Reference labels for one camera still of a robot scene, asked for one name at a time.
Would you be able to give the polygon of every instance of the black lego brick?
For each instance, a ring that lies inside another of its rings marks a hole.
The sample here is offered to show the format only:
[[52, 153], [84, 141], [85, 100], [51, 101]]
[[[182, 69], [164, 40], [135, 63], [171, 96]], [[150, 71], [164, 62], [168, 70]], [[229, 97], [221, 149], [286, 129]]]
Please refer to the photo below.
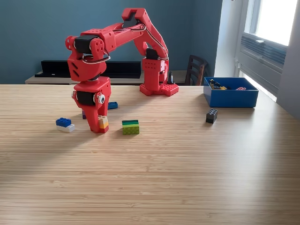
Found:
[[210, 109], [209, 112], [206, 114], [206, 122], [214, 123], [217, 119], [217, 116], [218, 116], [217, 109]]

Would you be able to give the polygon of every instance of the white lego brick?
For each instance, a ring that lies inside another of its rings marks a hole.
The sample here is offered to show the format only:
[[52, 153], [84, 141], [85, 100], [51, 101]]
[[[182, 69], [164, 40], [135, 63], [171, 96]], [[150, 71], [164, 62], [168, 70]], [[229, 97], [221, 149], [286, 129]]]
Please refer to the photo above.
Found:
[[71, 133], [73, 130], [75, 130], [75, 125], [71, 124], [67, 127], [56, 126], [56, 128], [60, 131]]

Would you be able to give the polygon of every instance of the green lego brick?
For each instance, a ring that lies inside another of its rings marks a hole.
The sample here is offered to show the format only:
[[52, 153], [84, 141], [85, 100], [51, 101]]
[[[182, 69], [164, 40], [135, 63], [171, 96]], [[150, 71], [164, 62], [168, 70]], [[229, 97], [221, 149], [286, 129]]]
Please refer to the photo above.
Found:
[[124, 135], [138, 135], [140, 133], [139, 127], [124, 127], [123, 134]]
[[139, 125], [138, 124], [123, 125], [123, 128], [135, 128], [135, 127], [139, 127]]
[[122, 120], [122, 125], [139, 124], [138, 120]]

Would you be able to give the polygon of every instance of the blue plastic bin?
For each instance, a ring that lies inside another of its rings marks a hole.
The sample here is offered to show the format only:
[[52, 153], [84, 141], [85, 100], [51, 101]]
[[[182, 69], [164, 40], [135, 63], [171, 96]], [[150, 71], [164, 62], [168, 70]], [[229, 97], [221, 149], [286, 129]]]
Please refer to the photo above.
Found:
[[[210, 79], [231, 90], [212, 90]], [[247, 90], [236, 90], [240, 87]], [[258, 89], [243, 77], [205, 77], [204, 95], [210, 107], [254, 108]]]

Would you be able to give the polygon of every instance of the blue lego brick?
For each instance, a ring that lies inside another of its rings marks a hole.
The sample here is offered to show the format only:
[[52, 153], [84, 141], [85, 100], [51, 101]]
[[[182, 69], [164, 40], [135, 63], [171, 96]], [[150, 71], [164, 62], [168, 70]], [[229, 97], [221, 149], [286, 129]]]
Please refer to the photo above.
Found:
[[108, 103], [108, 109], [116, 109], [116, 108], [118, 108], [117, 102], [109, 102]]
[[66, 118], [60, 118], [60, 119], [56, 120], [56, 125], [66, 128], [67, 126], [71, 125], [71, 120], [66, 119]]

